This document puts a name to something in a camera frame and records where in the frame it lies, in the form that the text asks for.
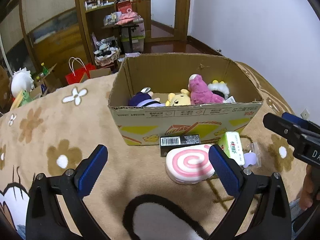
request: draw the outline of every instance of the pink plush toy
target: pink plush toy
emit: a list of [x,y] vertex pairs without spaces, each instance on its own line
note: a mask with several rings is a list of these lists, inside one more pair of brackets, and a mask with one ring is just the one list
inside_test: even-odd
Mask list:
[[189,78],[188,89],[191,91],[191,104],[209,104],[209,103],[223,103],[224,98],[212,93],[208,85],[202,80],[202,76],[193,74]]

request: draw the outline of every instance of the small bottle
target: small bottle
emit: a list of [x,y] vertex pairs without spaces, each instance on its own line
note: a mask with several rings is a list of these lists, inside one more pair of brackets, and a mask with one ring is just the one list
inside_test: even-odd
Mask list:
[[43,74],[46,76],[47,73],[49,72],[49,70],[45,67],[45,65],[44,65],[43,62],[41,63],[41,66],[42,66],[42,72],[43,72]]

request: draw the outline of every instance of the flower-patterned rug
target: flower-patterned rug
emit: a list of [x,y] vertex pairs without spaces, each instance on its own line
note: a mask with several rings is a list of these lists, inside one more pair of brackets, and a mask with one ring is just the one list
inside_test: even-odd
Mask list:
[[[293,158],[286,140],[262,124],[268,112],[292,110],[261,75],[238,65],[264,98],[242,131],[260,146],[262,167],[254,172],[281,172],[292,201],[306,165]],[[109,159],[84,202],[111,239],[205,239],[232,204],[219,179],[178,185],[167,176],[159,147],[125,144],[108,109],[115,76],[64,87],[0,118],[0,211],[23,238],[36,174],[56,176],[74,169],[98,144],[108,148]],[[59,201],[70,229],[78,233],[61,197]],[[239,233],[248,227],[256,205],[254,200]]]

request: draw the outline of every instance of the wall outlet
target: wall outlet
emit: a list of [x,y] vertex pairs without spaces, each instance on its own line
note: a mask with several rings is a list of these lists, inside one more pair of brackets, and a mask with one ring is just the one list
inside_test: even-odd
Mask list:
[[300,115],[304,120],[308,120],[308,118],[310,116],[308,109],[304,109]]

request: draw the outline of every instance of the black box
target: black box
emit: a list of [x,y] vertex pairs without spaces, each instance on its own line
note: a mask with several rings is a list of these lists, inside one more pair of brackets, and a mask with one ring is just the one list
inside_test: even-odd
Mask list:
[[201,144],[201,141],[198,134],[160,137],[160,156],[166,157],[168,152],[173,149],[199,144]]

